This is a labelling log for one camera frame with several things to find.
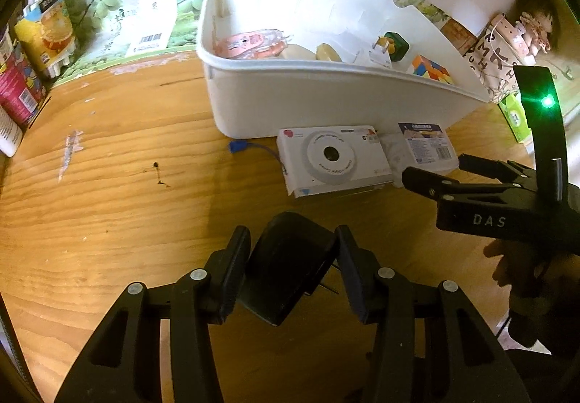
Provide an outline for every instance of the pink package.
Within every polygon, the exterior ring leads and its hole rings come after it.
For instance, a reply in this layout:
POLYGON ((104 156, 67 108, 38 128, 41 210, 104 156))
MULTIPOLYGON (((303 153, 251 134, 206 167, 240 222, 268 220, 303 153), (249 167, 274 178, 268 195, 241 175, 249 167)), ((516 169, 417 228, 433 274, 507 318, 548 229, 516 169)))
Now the pink package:
POLYGON ((8 58, 0 59, 0 105, 21 127, 34 118, 46 89, 18 42, 8 58))
POLYGON ((286 40, 280 30, 257 30, 224 38, 214 51, 226 59, 264 59, 278 56, 288 47, 286 40))

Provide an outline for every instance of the rubik's cube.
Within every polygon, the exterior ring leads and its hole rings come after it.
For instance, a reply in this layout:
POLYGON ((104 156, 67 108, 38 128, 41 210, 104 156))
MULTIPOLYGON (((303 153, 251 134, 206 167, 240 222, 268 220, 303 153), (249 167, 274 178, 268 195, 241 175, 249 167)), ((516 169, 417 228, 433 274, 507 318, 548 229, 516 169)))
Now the rubik's cube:
POLYGON ((421 55, 413 60, 410 71, 412 71, 413 74, 425 77, 426 79, 433 79, 435 81, 447 82, 454 85, 453 79, 449 75, 447 69, 421 55))

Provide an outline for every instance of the wooden table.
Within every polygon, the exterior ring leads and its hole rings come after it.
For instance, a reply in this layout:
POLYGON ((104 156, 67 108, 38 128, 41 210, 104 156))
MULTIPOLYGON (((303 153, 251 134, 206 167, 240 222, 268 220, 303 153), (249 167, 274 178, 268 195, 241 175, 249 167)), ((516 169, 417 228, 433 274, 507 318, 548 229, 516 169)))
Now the wooden table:
MULTIPOLYGON (((438 231, 434 202, 391 186, 295 200, 273 157, 259 149, 231 155, 193 54, 91 74, 51 96, 0 198, 0 292, 47 402, 124 287, 173 282, 225 247, 236 225, 255 241, 285 210, 329 229, 348 224, 361 247, 410 280, 457 281, 490 326, 507 308, 507 290, 491 279, 495 261, 481 254, 489 239, 438 231), (83 149, 59 182, 75 130, 83 149)), ((448 134, 458 153, 530 162, 493 104, 448 134)), ((211 328, 226 402, 340 402, 364 384, 374 326, 350 312, 336 270, 325 282, 340 296, 318 289, 279 328, 239 305, 225 326, 211 328)), ((172 401, 167 349, 164 326, 163 391, 172 401)))

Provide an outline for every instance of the white bottle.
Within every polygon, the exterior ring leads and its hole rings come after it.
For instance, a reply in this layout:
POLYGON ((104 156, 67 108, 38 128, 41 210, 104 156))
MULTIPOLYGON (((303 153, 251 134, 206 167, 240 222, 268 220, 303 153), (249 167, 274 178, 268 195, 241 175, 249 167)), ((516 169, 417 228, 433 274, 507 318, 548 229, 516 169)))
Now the white bottle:
POLYGON ((0 151, 12 157, 22 141, 22 130, 0 107, 0 151))

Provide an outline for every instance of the white storage box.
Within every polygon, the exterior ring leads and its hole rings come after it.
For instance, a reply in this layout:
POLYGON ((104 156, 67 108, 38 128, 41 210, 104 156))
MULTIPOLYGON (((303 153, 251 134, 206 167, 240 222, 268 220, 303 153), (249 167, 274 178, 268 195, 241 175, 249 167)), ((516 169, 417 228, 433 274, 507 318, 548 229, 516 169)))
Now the white storage box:
POLYGON ((393 0, 205 0, 197 51, 216 125, 234 138, 276 136, 289 126, 372 124, 395 132, 399 120, 440 120, 447 128, 488 101, 487 90, 443 34, 416 8, 398 8, 393 0), (214 55, 218 40, 262 28, 281 30, 291 43, 314 52, 329 43, 348 62, 358 48, 340 44, 356 38, 372 43, 388 31, 411 49, 393 70, 214 55), (456 86, 406 74, 417 54, 444 66, 456 86))
POLYGON ((287 128, 276 142, 288 195, 296 198, 393 181, 372 126, 287 128))
POLYGON ((398 133, 379 136, 396 187, 402 187, 402 172, 410 166, 440 175, 459 167, 455 149, 440 125, 399 123, 398 126, 398 133))

